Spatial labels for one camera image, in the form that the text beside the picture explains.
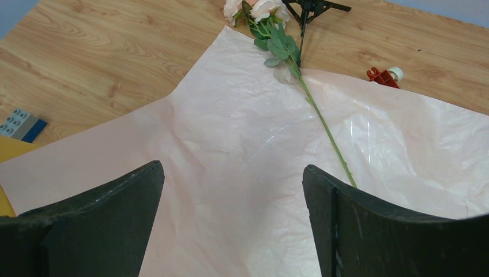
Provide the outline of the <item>pink flower bouquet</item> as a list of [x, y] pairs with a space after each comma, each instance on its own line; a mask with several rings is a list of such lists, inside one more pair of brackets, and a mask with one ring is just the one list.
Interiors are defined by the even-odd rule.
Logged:
[[[300, 14], [301, 9], [298, 4], [292, 3], [291, 6]], [[353, 174], [333, 138], [326, 119], [306, 85], [301, 67], [296, 63], [299, 57], [300, 42], [297, 43], [291, 35], [286, 34], [285, 25], [290, 18], [294, 18], [286, 6], [282, 1], [225, 1], [223, 15], [233, 27], [237, 23], [244, 22], [254, 36], [254, 45], [271, 53], [272, 56], [264, 62], [265, 66], [273, 68], [284, 64], [290, 75], [298, 80], [306, 93], [306, 100], [312, 105], [325, 129], [350, 185], [357, 188]]]

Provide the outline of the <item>pink wrapping paper sheet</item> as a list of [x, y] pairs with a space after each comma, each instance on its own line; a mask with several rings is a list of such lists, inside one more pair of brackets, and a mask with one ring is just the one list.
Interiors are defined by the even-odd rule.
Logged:
[[[17, 213], [151, 160], [164, 188], [141, 276], [319, 276], [302, 174], [346, 181], [299, 84], [224, 28], [168, 96], [1, 164]], [[426, 214], [488, 212], [488, 116], [319, 70], [303, 77], [359, 189]]]

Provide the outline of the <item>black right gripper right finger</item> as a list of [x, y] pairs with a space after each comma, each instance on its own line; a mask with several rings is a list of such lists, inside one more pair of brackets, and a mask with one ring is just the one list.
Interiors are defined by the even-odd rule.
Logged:
[[487, 215], [416, 212], [314, 165], [302, 185], [322, 276], [488, 275]]

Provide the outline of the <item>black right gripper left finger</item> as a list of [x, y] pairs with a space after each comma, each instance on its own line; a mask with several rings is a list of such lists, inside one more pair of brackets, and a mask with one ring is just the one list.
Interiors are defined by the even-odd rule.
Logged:
[[1, 217], [1, 275], [138, 276], [164, 178], [154, 160], [62, 201]]

